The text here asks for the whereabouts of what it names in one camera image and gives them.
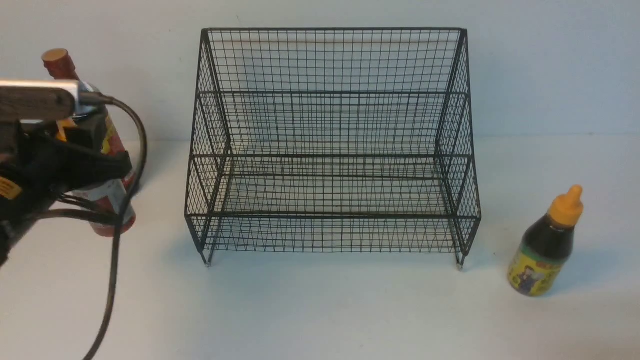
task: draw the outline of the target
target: small bottle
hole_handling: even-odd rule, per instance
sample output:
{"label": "small bottle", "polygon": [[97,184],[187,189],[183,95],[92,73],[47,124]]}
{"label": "small bottle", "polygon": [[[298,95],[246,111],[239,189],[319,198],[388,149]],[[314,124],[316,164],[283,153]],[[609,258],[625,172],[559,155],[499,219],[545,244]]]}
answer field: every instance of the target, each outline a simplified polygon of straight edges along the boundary
{"label": "small bottle", "polygon": [[573,250],[573,230],[583,210],[580,196],[582,187],[573,185],[524,233],[508,273],[509,283],[519,293],[540,296],[553,286]]}

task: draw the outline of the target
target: orange bottle cap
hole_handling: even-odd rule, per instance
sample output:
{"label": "orange bottle cap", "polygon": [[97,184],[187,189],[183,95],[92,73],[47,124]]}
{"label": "orange bottle cap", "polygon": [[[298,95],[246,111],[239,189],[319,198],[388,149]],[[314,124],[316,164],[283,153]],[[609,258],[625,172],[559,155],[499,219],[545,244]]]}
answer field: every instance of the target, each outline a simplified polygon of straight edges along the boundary
{"label": "orange bottle cap", "polygon": [[573,185],[568,193],[556,197],[549,208],[549,216],[558,224],[566,226],[578,224],[584,209],[580,196],[582,196],[582,187]]}
{"label": "orange bottle cap", "polygon": [[51,49],[42,54],[44,67],[54,79],[78,80],[76,66],[66,49]]}

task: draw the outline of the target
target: yellow sticker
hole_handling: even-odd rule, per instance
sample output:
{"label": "yellow sticker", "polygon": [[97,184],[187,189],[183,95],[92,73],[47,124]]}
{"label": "yellow sticker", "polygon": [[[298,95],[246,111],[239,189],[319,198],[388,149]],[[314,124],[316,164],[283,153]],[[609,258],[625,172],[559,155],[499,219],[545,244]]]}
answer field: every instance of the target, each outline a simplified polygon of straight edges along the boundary
{"label": "yellow sticker", "polygon": [[113,137],[115,126],[113,125],[113,121],[111,121],[111,117],[109,116],[107,116],[107,119],[105,119],[105,123],[107,125],[107,131],[104,135],[104,141],[102,142],[102,153],[106,155],[109,154],[109,151],[111,151],[111,144],[109,143],[109,141]]}
{"label": "yellow sticker", "polygon": [[0,177],[0,196],[13,200],[22,192],[22,188],[18,184],[9,179]]}
{"label": "yellow sticker", "polygon": [[564,265],[536,258],[536,254],[522,245],[509,266],[511,286],[524,295],[539,296],[546,293]]}

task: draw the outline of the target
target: electric cord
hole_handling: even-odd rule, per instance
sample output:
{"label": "electric cord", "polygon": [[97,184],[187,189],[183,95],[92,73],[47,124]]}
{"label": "electric cord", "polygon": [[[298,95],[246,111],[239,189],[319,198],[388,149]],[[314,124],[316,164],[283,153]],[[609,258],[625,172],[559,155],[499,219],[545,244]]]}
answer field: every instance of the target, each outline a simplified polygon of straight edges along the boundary
{"label": "electric cord", "polygon": [[112,211],[107,211],[106,209],[98,206],[98,204],[92,201],[89,201],[87,199],[84,199],[82,197],[67,195],[67,194],[59,194],[57,197],[57,200],[64,204],[75,205],[80,208],[90,210],[94,213],[113,215],[115,218],[115,213],[113,213]]}
{"label": "electric cord", "polygon": [[117,217],[115,214],[96,213],[94,211],[78,210],[78,209],[55,209],[47,210],[39,213],[38,220],[46,218],[73,218],[76,220],[85,220],[104,225],[116,224]]}
{"label": "electric cord", "polygon": [[[79,100],[84,104],[107,104],[113,105],[124,112],[133,120],[138,128],[138,135],[140,137],[140,158],[138,160],[138,166],[136,175],[134,176],[131,188],[135,189],[138,187],[140,183],[140,178],[142,177],[142,173],[145,169],[145,165],[147,164],[147,132],[145,131],[145,126],[142,124],[142,120],[138,114],[136,114],[133,109],[131,109],[124,102],[119,101],[110,96],[102,95],[98,92],[91,93],[81,93],[79,96]],[[100,325],[100,329],[98,330],[98,334],[95,337],[93,345],[87,352],[84,357],[84,360],[91,360],[100,349],[102,345],[102,341],[107,333],[107,329],[109,328],[109,323],[111,322],[111,315],[113,314],[113,305],[116,296],[116,284],[118,281],[118,257],[120,254],[120,236],[122,235],[122,226],[124,225],[124,216],[126,213],[126,209],[129,208],[131,204],[131,199],[133,198],[133,192],[127,192],[127,195],[122,200],[120,204],[120,211],[116,216],[116,222],[113,229],[113,244],[111,246],[111,270],[109,271],[109,289],[107,294],[107,304],[104,310],[104,316],[102,318],[102,324]]]}

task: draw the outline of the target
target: metal grid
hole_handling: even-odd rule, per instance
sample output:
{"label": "metal grid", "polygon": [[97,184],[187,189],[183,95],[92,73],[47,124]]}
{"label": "metal grid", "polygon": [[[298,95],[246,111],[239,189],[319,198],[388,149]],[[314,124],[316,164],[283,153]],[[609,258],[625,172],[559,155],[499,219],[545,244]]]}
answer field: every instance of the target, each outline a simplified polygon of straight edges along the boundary
{"label": "metal grid", "polygon": [[214,250],[453,252],[481,218],[463,29],[205,29],[185,214]]}

